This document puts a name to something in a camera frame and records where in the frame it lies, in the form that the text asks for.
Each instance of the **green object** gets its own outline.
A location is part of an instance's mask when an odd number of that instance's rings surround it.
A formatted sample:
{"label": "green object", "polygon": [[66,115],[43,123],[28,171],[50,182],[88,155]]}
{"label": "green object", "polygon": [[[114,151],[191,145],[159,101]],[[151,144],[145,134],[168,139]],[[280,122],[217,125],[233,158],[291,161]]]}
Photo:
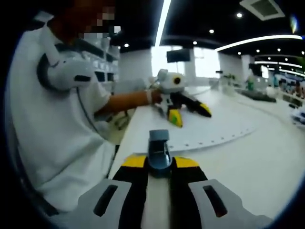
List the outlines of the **green object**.
{"label": "green object", "polygon": [[248,81],[247,89],[249,91],[254,91],[254,83],[251,81]]}
{"label": "green object", "polygon": [[176,124],[177,124],[177,121],[178,121],[178,120],[177,120],[177,117],[173,116],[173,117],[172,117],[172,123],[176,125]]}

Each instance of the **air vent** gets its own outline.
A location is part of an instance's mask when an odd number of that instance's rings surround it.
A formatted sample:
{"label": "air vent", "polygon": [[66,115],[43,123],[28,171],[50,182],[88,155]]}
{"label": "air vent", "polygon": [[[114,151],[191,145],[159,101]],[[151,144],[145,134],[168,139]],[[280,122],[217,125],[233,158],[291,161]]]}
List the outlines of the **air vent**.
{"label": "air vent", "polygon": [[240,5],[262,21],[285,16],[274,0],[243,0]]}

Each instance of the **monitor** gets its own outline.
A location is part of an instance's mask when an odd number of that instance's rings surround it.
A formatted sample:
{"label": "monitor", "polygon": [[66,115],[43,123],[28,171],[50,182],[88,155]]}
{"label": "monitor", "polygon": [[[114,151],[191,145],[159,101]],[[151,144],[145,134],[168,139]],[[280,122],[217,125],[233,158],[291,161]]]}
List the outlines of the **monitor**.
{"label": "monitor", "polygon": [[180,49],[175,51],[168,51],[166,53],[167,62],[186,62],[191,61],[190,50],[189,49]]}

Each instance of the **black ceiling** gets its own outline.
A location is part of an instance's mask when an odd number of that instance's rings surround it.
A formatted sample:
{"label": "black ceiling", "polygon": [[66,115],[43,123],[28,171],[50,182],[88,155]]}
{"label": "black ceiling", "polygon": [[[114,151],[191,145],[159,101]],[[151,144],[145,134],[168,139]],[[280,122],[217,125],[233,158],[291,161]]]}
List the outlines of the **black ceiling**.
{"label": "black ceiling", "polygon": [[[261,21],[239,4],[240,0],[172,0],[168,12],[161,45],[173,44],[192,47],[218,48],[234,42],[267,36],[292,34],[290,16],[295,15],[299,22],[299,30],[295,35],[305,34],[304,4],[301,0],[276,0],[286,17]],[[116,24],[122,33],[113,39],[113,44],[128,48],[121,52],[149,48],[154,45],[158,23],[162,11],[163,0],[118,1]],[[302,40],[278,39],[253,42],[233,47],[222,52],[228,54],[256,55],[280,54],[301,56],[305,51]]]}

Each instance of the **cable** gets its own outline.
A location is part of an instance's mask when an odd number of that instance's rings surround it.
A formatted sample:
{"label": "cable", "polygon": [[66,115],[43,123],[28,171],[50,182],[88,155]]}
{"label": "cable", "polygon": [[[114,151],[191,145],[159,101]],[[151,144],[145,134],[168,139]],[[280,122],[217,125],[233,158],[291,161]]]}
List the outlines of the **cable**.
{"label": "cable", "polygon": [[151,89],[152,86],[153,86],[156,82],[158,82],[158,81],[159,81],[159,79],[156,79],[156,80],[148,87],[148,89]]}
{"label": "cable", "polygon": [[81,109],[83,110],[89,124],[93,127],[93,129],[99,134],[99,131],[97,130],[97,128],[94,126],[93,122],[91,121],[91,119],[89,118],[87,112],[86,112],[86,109],[84,107],[84,104],[82,103],[81,101],[81,95],[80,95],[80,90],[79,90],[79,87],[76,88],[76,93],[77,93],[77,97],[78,97],[78,100],[80,101],[80,105],[81,105]]}

